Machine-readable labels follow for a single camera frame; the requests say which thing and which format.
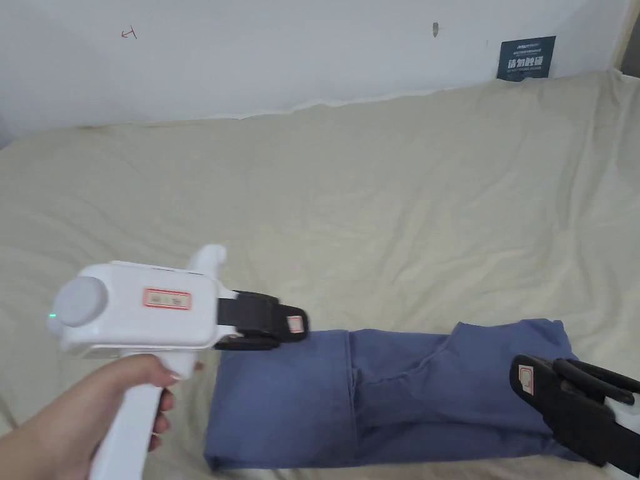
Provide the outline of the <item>person's left hand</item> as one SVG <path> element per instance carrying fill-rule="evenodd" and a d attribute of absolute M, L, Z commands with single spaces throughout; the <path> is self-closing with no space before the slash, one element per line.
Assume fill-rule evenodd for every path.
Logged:
<path fill-rule="evenodd" d="M 146 449 L 161 445 L 160 435 L 171 424 L 165 412 L 174 407 L 169 388 L 180 380 L 176 372 L 151 354 L 117 359 L 92 372 L 24 424 L 39 454 L 41 479 L 87 479 L 98 447 L 124 399 L 134 386 L 159 386 L 161 397 Z"/>

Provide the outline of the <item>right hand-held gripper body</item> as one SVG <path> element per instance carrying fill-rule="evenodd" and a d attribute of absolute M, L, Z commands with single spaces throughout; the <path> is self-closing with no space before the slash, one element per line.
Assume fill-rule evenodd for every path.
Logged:
<path fill-rule="evenodd" d="M 639 394 L 634 393 L 632 399 L 631 405 L 609 397 L 604 402 L 621 428 L 614 432 L 612 441 L 617 456 L 603 469 L 610 479 L 639 479 Z"/>

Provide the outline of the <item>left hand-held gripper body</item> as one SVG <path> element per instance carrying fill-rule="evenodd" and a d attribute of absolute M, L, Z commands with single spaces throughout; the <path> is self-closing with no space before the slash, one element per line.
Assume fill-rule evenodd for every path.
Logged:
<path fill-rule="evenodd" d="M 61 350 L 84 358 L 153 354 L 181 379 L 199 352 L 235 334 L 218 304 L 235 292 L 218 278 L 226 249 L 200 249 L 187 269 L 113 261 L 85 267 L 54 298 L 47 325 Z M 141 479 L 161 388 L 128 390 L 91 466 L 91 479 Z"/>

